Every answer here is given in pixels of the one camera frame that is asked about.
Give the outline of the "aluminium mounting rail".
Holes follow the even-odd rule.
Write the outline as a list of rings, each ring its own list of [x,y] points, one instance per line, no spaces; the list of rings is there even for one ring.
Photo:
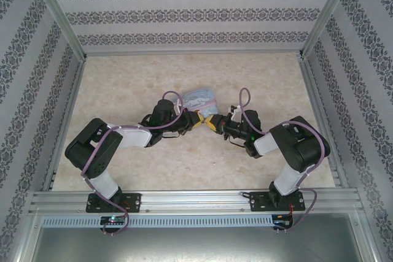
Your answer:
[[[317,188],[312,213],[353,213],[364,209],[354,188]],[[141,191],[141,215],[251,214],[249,200],[241,190]],[[30,215],[85,215],[89,192],[35,192]]]

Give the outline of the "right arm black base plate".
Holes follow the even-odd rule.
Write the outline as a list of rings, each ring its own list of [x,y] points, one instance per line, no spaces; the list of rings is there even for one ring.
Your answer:
[[[303,194],[300,191],[287,196],[277,195],[275,197],[267,191],[250,192],[249,203],[252,212],[290,211],[290,208],[295,212],[305,211]]]

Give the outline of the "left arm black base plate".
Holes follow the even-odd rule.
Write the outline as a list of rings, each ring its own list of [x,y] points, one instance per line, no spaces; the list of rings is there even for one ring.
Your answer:
[[[124,208],[128,213],[138,213],[141,204],[141,194],[139,193],[117,193],[111,197],[110,201],[117,204],[118,206]],[[97,194],[92,193],[88,195],[87,213],[121,213],[122,211],[108,204],[106,201],[102,200]]]

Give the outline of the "aluminium frame post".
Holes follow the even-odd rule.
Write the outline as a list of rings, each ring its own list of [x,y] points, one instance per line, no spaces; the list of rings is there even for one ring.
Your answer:
[[[299,51],[297,55],[298,60],[304,60],[313,49],[315,43],[317,42],[318,38],[322,34],[325,25],[327,24],[328,20],[330,19],[331,15],[333,14],[336,6],[338,5],[340,0],[327,0],[324,7],[322,8],[317,20],[311,29],[303,48]]]
[[[83,47],[58,0],[44,0],[44,2],[78,60],[85,61],[87,54],[83,50]]]

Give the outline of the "grey metal panel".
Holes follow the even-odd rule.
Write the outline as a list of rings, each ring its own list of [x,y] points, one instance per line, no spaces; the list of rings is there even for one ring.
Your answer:
[[[266,228],[138,228],[40,231],[21,262],[368,262],[343,227],[288,234]]]

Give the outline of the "aluminium side rail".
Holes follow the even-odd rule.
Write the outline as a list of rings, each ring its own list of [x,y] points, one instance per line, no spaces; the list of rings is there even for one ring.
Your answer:
[[[318,130],[330,144],[330,155],[327,157],[327,161],[329,162],[335,186],[339,188],[349,188],[350,185],[346,179],[343,166],[340,161],[340,156],[335,146],[333,135],[329,128],[328,119],[325,114],[323,103],[321,97],[319,96],[317,85],[312,75],[310,66],[303,58],[298,58],[298,63],[310,99],[311,107],[316,118]]]
[[[72,112],[74,110],[78,91],[80,88],[80,83],[85,69],[85,64],[86,64],[86,58],[79,63],[78,68],[74,73],[74,77],[70,87],[70,92],[67,97],[65,109],[63,111],[61,124],[59,125],[59,130],[57,132],[55,146],[54,148],[52,148],[49,158],[49,163],[47,169],[45,170],[43,182],[39,189],[40,191],[49,191],[52,189],[53,177],[55,177],[58,165],[60,163],[63,154],[63,147],[66,141],[66,136],[71,121]]]

